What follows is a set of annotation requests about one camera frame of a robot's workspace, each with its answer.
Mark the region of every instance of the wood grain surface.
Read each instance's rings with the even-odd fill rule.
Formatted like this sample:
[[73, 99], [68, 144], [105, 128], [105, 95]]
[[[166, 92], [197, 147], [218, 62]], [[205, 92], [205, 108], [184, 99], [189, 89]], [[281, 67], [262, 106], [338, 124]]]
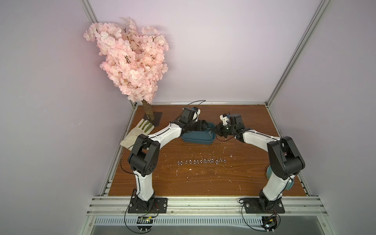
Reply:
[[[184, 106], [153, 106], [154, 112], [163, 112], [161, 123], [155, 133], [174, 120]], [[240, 114], [246, 127], [256, 131], [278, 136], [274, 124], [264, 105], [201, 105], [199, 119], [218, 124], [219, 116], [224, 113]], [[144, 116], [144, 109], [139, 106], [132, 128]], [[130, 169], [125, 153], [122, 165]], [[218, 164], [200, 163], [185, 164], [204, 159], [222, 159]], [[269, 166], [268, 153], [250, 144], [236, 139], [221, 142], [217, 139], [211, 145], [186, 143], [177, 138], [164, 146], [159, 153], [158, 165], [153, 172], [153, 188], [157, 196], [258, 196], [266, 185], [266, 169]], [[136, 188], [135, 176], [123, 172], [118, 165], [109, 196], [126, 196]], [[305, 196], [299, 179], [295, 178], [294, 186], [284, 191], [285, 196]]]

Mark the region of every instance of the blue tray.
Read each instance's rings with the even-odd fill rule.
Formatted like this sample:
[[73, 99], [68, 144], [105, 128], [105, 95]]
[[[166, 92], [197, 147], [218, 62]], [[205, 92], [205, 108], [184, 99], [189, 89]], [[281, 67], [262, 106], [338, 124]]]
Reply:
[[206, 131], [192, 131], [182, 135], [182, 139], [188, 143], [194, 144], [211, 144], [215, 139], [215, 133], [210, 131], [215, 127], [214, 123], [208, 122], [209, 129]]

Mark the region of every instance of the pink flower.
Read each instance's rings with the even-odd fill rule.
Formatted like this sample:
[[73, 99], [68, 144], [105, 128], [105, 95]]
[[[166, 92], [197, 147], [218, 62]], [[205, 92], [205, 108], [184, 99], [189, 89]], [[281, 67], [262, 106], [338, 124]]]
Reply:
[[139, 34], [133, 20], [127, 18], [127, 21], [127, 31], [114, 23], [94, 23], [83, 36], [88, 41], [97, 41], [99, 54], [106, 55], [100, 68], [122, 94], [134, 102], [144, 99], [151, 103], [158, 89], [156, 82], [168, 70], [163, 63], [168, 44], [155, 28], [142, 28]]

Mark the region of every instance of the wire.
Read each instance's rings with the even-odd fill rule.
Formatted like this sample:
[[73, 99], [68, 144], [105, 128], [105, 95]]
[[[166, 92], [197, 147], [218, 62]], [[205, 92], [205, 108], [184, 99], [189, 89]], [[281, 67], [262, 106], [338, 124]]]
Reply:
[[255, 228], [252, 228], [251, 226], [249, 226], [249, 224], [246, 222], [246, 220], [244, 219], [244, 216], [243, 216], [243, 207], [244, 207], [244, 203], [241, 206], [241, 217], [243, 218], [244, 223], [246, 223], [246, 225], [253, 230], [256, 230], [256, 231], [259, 231], [259, 232], [266, 232], [266, 230], [258, 230], [258, 229], [255, 229]]
[[199, 101], [202, 101], [202, 102], [199, 103], [197, 106], [199, 106], [200, 104], [202, 104], [202, 103], [205, 102], [206, 100], [196, 100], [196, 101], [193, 101], [192, 103], [187, 104], [187, 105], [183, 108], [183, 111], [184, 111], [184, 109], [185, 109], [188, 105], [193, 104], [193, 103], [196, 103], [196, 102], [199, 102]]
[[[146, 231], [146, 232], [135, 232], [135, 231], [131, 230], [131, 229], [128, 227], [127, 223], [125, 222], [125, 215], [127, 214], [128, 208], [129, 208], [129, 206], [130, 206], [130, 203], [132, 202], [132, 197], [133, 197], [135, 191], [137, 191], [137, 189], [134, 188], [133, 191], [132, 191], [132, 195], [130, 196], [130, 201], [129, 201], [129, 204], [128, 204], [128, 206], [127, 206], [127, 209], [126, 209], [125, 212], [124, 212], [124, 224], [125, 224], [125, 226], [129, 229], [129, 231], [131, 231], [131, 232], [133, 232], [133, 233], [137, 233], [137, 234], [148, 233], [148, 232], [151, 231], [151, 228], [149, 229], [149, 231]], [[157, 217], [157, 216], [159, 215], [159, 207], [158, 207], [157, 204], [156, 204], [156, 206], [157, 206], [157, 208], [158, 208], [158, 213], [157, 213], [156, 216], [154, 216], [154, 217], [152, 217], [152, 218], [155, 218], [155, 217]]]
[[217, 138], [217, 140], [219, 140], [219, 141], [221, 141], [221, 142], [226, 142], [226, 141], [229, 141], [230, 139], [234, 138], [235, 136], [233, 136], [233, 137], [231, 137], [231, 138], [229, 138], [229, 139], [226, 139], [226, 140], [220, 140], [220, 139], [218, 139], [217, 135], [215, 135], [215, 137]]
[[[169, 129], [165, 130], [165, 131], [162, 132], [162, 133], [159, 133], [159, 134], [156, 135], [156, 136], [151, 136], [151, 137], [149, 137], [149, 138], [147, 138], [147, 139], [151, 139], [151, 138], [157, 137], [157, 136], [159, 136], [159, 135], [165, 133], [165, 132], [168, 131], [168, 130], [169, 130]], [[145, 140], [147, 140], [147, 139], [143, 139], [143, 140], [141, 140], [141, 141], [139, 141], [139, 142], [134, 143], [133, 145], [136, 145], [136, 144], [138, 144], [138, 143], [140, 143], [140, 142], [143, 142], [143, 141], [145, 141]], [[128, 173], [128, 174], [136, 175], [135, 173], [131, 173], [131, 172], [128, 172], [128, 171], [124, 170], [124, 168], [123, 168], [123, 166], [122, 166], [122, 164], [121, 164], [125, 152], [127, 152], [128, 149], [129, 149], [130, 147], [132, 147], [133, 145], [129, 146], [129, 147], [123, 152], [123, 154], [121, 155], [121, 157], [120, 157], [120, 168], [121, 168], [124, 172], [126, 172], [126, 173]]]

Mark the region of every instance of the work glove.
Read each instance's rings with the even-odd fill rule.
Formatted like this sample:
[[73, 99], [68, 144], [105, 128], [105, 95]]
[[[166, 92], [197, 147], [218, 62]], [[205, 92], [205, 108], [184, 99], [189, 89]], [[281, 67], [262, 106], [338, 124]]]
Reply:
[[154, 125], [150, 123], [149, 120], [141, 119], [141, 121], [133, 128], [128, 135], [124, 138], [123, 141], [120, 142], [120, 145], [129, 148], [132, 150], [133, 146], [136, 142], [137, 137], [140, 134], [148, 135], [154, 129]]

